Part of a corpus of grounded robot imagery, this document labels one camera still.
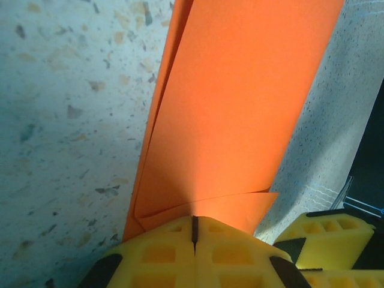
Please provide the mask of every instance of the orange paper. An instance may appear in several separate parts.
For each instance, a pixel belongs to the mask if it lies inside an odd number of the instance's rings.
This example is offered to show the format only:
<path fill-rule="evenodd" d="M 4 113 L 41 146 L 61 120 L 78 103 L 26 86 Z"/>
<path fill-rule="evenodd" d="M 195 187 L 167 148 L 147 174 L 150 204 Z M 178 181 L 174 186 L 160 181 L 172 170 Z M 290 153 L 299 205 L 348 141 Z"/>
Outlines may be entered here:
<path fill-rule="evenodd" d="M 253 233 L 342 0 L 176 0 L 124 239 L 184 215 Z"/>

